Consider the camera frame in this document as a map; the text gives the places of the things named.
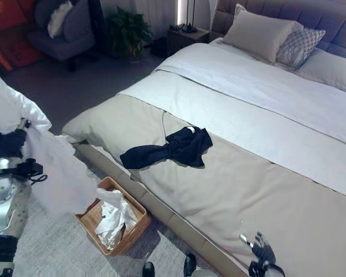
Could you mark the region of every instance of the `black shoe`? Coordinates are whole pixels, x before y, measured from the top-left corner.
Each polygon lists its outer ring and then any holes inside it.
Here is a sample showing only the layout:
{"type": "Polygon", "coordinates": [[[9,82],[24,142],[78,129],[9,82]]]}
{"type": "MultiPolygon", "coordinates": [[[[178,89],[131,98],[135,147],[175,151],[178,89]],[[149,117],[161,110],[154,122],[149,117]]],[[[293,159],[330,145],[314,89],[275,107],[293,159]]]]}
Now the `black shoe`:
{"type": "Polygon", "coordinates": [[[196,257],[193,254],[188,254],[185,259],[185,267],[183,267],[183,274],[185,277],[190,277],[196,270],[196,257]]]}
{"type": "Polygon", "coordinates": [[[147,262],[142,270],[142,277],[155,277],[155,268],[151,262],[147,262]]]}

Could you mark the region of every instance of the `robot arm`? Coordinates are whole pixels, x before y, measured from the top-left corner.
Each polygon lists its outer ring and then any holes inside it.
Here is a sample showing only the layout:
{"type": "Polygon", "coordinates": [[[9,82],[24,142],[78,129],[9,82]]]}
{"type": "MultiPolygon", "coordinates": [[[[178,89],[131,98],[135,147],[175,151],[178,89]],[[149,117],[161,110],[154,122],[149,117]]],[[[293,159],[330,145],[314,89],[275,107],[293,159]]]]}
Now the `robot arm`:
{"type": "Polygon", "coordinates": [[[28,127],[23,119],[13,133],[0,134],[0,277],[13,275],[17,243],[28,219],[32,192],[28,178],[42,174],[42,166],[33,159],[22,163],[20,149],[28,127]]]}
{"type": "Polygon", "coordinates": [[[285,277],[283,269],[275,264],[276,255],[269,243],[264,240],[263,235],[258,232],[255,239],[257,242],[249,242],[245,235],[240,235],[240,240],[246,243],[259,259],[258,262],[251,262],[249,275],[251,277],[285,277]]]}

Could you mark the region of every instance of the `potted plant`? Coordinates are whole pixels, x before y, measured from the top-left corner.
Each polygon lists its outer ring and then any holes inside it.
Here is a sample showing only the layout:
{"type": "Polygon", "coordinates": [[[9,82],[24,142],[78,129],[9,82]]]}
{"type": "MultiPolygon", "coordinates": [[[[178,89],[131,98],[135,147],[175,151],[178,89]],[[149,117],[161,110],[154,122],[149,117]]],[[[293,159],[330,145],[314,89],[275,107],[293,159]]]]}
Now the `potted plant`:
{"type": "Polygon", "coordinates": [[[152,32],[142,14],[132,14],[120,7],[108,18],[112,51],[130,61],[139,61],[144,53],[142,42],[152,43],[152,32]]]}

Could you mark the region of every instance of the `table lamp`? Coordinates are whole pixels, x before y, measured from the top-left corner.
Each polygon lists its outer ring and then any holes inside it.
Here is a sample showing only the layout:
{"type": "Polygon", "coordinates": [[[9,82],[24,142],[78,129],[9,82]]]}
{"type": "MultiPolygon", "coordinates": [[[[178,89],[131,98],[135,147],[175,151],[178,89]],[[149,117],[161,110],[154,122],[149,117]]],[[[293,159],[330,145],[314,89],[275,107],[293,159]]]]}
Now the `table lamp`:
{"type": "Polygon", "coordinates": [[[193,12],[192,12],[192,25],[189,23],[189,3],[190,1],[187,0],[187,13],[186,13],[186,25],[182,27],[182,31],[186,33],[196,33],[197,28],[194,27],[194,18],[195,18],[195,2],[194,0],[194,6],[193,6],[193,12]]]}

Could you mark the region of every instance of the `armchair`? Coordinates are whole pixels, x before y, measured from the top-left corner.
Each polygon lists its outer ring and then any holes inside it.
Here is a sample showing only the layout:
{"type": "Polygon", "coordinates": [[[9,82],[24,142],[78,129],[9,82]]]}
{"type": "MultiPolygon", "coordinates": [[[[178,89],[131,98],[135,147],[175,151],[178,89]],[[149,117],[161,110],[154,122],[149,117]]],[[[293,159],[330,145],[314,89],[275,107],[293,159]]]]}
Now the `armchair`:
{"type": "Polygon", "coordinates": [[[74,4],[63,23],[63,35],[54,39],[47,33],[51,14],[65,0],[39,0],[35,6],[35,21],[39,30],[27,34],[31,44],[38,50],[59,60],[69,60],[69,70],[75,70],[74,57],[95,45],[89,15],[88,0],[74,4]]]}

